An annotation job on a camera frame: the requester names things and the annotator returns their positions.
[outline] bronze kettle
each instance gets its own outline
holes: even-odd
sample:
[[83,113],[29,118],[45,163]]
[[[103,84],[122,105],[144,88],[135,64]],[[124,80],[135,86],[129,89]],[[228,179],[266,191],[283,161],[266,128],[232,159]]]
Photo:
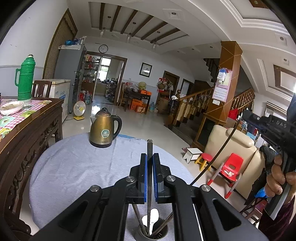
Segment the bronze kettle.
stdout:
[[[111,115],[107,108],[102,108],[95,115],[96,119],[91,125],[89,135],[90,143],[99,148],[109,147],[112,141],[119,134],[122,127],[122,120],[117,115]],[[118,122],[118,128],[114,133],[114,121]]]

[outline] white step stool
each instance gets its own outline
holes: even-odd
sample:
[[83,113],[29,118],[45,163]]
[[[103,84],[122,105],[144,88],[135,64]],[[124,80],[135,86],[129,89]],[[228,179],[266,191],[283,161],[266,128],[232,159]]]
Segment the white step stool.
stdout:
[[192,160],[197,160],[203,152],[198,148],[187,148],[187,152],[183,156],[183,159],[186,160],[187,164]]

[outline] kettle lid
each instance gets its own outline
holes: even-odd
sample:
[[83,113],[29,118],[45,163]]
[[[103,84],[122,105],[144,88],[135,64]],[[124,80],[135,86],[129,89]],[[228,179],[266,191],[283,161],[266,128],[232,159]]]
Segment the kettle lid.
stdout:
[[99,117],[99,116],[102,116],[102,117],[110,117],[111,116],[111,113],[107,110],[107,108],[102,108],[101,110],[99,110],[97,112],[97,114],[95,115],[95,117]]

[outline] bucket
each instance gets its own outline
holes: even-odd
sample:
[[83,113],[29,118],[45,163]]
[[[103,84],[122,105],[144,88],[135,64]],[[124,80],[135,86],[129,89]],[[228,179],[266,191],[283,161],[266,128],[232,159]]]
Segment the bucket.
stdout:
[[[152,233],[159,228],[159,226],[164,222],[163,218],[159,218],[158,221],[153,225]],[[154,238],[146,237],[140,225],[137,228],[136,234],[135,234],[135,240],[136,241],[151,241],[151,240],[160,240],[164,238],[168,234],[168,226],[166,225]]]

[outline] light blue tablecloth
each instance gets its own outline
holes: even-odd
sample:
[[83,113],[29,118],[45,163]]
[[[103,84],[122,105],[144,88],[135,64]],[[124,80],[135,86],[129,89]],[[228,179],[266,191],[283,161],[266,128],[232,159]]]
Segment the light blue tablecloth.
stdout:
[[[170,167],[171,173],[190,183],[193,177],[171,154],[154,146],[162,165]],[[147,142],[118,136],[108,148],[96,148],[84,133],[59,141],[39,158],[30,179],[30,204],[35,224],[42,228],[91,185],[102,188],[129,175],[132,166],[139,165],[141,153],[147,153]],[[145,204],[138,205],[141,216],[147,214]],[[152,198],[152,208],[166,218],[172,211],[171,204],[157,204]],[[125,240],[134,240],[138,221],[131,205],[128,209]],[[174,240],[173,221],[169,233],[162,240]]]

